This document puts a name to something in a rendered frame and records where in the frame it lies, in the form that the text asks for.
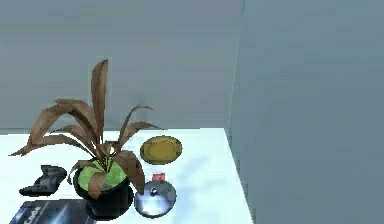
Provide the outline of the yellow plate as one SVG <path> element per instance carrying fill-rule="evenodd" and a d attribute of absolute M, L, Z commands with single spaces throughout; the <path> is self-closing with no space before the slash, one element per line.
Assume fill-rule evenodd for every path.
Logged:
<path fill-rule="evenodd" d="M 152 165 L 165 165 L 182 154 L 182 143 L 172 136 L 155 136 L 146 140 L 140 148 L 141 158 Z"/>

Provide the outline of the silver pan lid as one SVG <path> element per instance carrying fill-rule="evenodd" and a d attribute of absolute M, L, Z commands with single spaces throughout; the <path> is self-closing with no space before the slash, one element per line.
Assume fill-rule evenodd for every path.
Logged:
<path fill-rule="evenodd" d="M 176 198 L 176 189 L 168 181 L 149 181 L 143 194 L 135 194 L 134 207 L 143 217 L 159 218 L 174 207 Z"/>

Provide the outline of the brown house plant black pot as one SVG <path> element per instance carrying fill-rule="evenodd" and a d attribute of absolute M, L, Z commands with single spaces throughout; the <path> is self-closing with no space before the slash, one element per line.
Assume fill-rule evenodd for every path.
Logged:
<path fill-rule="evenodd" d="M 153 125 L 126 118 L 118 138 L 104 138 L 109 61 L 98 62 L 91 73 L 92 102 L 59 98 L 40 112 L 25 146 L 15 156 L 25 156 L 46 146 L 66 144 L 87 152 L 91 158 L 71 167 L 67 182 L 86 201 L 87 213 L 97 220 L 124 214 L 135 193 L 143 194 L 145 174 L 135 153 L 123 146 L 139 131 Z"/>

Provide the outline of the black angular object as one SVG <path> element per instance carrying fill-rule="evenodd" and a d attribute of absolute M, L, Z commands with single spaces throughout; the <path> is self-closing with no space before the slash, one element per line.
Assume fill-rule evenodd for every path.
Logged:
<path fill-rule="evenodd" d="M 59 166 L 42 165 L 42 175 L 36 179 L 33 185 L 19 190 L 22 196 L 40 197 L 54 194 L 61 182 L 67 177 L 67 171 Z"/>

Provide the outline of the dark blue book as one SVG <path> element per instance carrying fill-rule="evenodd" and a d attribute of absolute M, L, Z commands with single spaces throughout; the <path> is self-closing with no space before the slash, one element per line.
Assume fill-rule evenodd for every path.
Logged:
<path fill-rule="evenodd" d="M 26 201 L 9 224 L 96 224 L 83 199 Z"/>

